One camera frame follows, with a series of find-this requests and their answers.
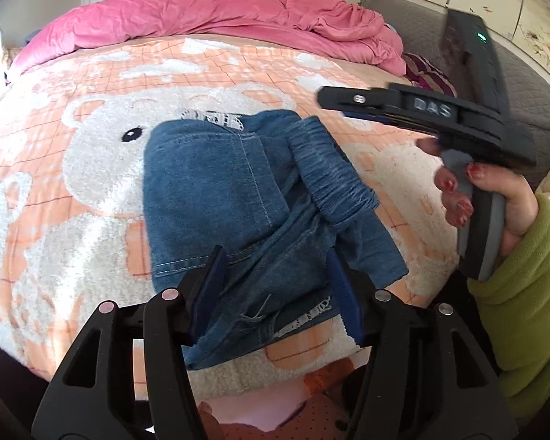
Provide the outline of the green right sleeve forearm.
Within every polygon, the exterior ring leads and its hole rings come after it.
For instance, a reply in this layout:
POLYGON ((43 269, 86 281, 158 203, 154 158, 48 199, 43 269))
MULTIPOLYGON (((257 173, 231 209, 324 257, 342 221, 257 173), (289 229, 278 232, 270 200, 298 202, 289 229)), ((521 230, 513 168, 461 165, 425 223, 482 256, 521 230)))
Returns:
POLYGON ((550 200, 486 282, 468 281, 501 370, 499 387, 519 425, 550 399, 550 200))

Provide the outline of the right hand red nails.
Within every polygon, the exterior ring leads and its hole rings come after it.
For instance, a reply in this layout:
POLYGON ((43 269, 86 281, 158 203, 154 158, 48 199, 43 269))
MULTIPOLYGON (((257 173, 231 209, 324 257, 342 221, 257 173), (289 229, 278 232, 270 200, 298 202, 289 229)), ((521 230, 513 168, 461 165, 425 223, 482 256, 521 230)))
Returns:
MULTIPOLYGON (((529 183, 509 169, 483 163, 468 164, 464 179, 476 189, 499 194, 505 200, 500 256, 509 256, 528 233, 539 213, 539 202, 529 183)), ((459 189, 460 183, 455 174, 441 166, 434 175, 434 185, 441 192, 447 223, 452 227, 465 227, 475 208, 471 199, 459 189)))

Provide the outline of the left hand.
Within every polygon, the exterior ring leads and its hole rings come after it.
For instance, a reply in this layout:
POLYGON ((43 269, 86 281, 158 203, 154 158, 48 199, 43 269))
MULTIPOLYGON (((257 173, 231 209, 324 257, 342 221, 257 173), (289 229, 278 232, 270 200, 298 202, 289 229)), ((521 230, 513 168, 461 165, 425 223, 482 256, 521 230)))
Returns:
POLYGON ((207 402, 201 401, 201 403, 197 405, 197 411, 208 440, 224 440, 225 436, 222 427, 212 415, 211 406, 207 402))

